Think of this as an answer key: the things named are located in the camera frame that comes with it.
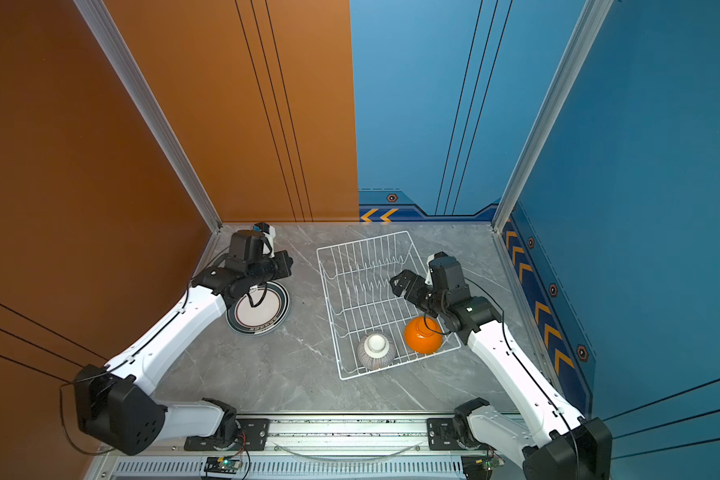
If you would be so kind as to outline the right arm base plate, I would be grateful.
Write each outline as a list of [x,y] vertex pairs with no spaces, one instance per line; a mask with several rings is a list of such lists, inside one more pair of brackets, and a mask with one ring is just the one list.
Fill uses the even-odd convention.
[[433,451],[488,451],[494,448],[478,442],[465,420],[458,417],[435,417],[426,420],[429,449]]

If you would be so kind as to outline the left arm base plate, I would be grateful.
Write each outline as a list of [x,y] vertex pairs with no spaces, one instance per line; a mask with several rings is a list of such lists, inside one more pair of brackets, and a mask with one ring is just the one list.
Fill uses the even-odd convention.
[[232,451],[242,447],[247,452],[265,450],[270,420],[267,418],[243,418],[236,420],[234,435],[230,440],[218,440],[214,437],[187,437],[183,449],[185,451]]

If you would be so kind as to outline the white ribbed bowl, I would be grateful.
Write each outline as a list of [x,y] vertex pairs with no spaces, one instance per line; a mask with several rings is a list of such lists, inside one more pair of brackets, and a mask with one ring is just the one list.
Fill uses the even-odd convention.
[[394,345],[382,333],[366,335],[359,342],[356,354],[360,365],[370,371],[387,368],[396,358]]

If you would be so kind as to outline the green rimmed white plate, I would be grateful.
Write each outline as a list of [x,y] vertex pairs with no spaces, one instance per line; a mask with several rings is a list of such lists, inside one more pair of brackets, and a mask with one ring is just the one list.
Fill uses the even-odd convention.
[[226,311],[228,326],[244,335],[263,335],[277,328],[287,317],[290,296],[275,281],[252,288]]

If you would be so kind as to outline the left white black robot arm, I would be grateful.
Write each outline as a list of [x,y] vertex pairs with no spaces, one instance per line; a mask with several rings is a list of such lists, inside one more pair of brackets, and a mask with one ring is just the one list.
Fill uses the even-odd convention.
[[216,450],[238,443],[235,407],[212,398],[160,403],[153,393],[218,318],[251,338],[286,318],[290,296],[281,282],[291,276],[293,260],[275,248],[275,238],[275,228],[264,222],[234,232],[228,249],[190,280],[183,298],[147,333],[105,366],[83,367],[71,383],[79,430],[126,455],[182,437]]

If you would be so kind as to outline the white wire dish rack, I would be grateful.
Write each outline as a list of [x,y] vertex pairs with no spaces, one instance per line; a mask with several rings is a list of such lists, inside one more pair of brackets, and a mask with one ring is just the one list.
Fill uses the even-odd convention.
[[[317,250],[319,272],[328,313],[339,378],[350,380],[458,350],[462,343],[445,334],[442,347],[422,355],[405,343],[406,324],[422,312],[395,295],[389,280],[405,269],[419,275],[424,263],[407,231],[388,233],[321,247]],[[391,366],[370,371],[357,359],[357,346],[368,334],[382,333],[396,350]]]

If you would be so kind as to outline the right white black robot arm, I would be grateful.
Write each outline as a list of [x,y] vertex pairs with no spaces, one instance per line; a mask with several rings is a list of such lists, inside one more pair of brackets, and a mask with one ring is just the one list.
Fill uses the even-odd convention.
[[443,252],[422,277],[411,270],[393,276],[395,296],[425,319],[442,319],[492,372],[522,417],[516,422],[483,399],[455,409],[463,444],[496,448],[528,479],[608,479],[613,437],[599,418],[587,419],[544,377],[513,338],[503,310],[487,294],[472,295],[458,260]]

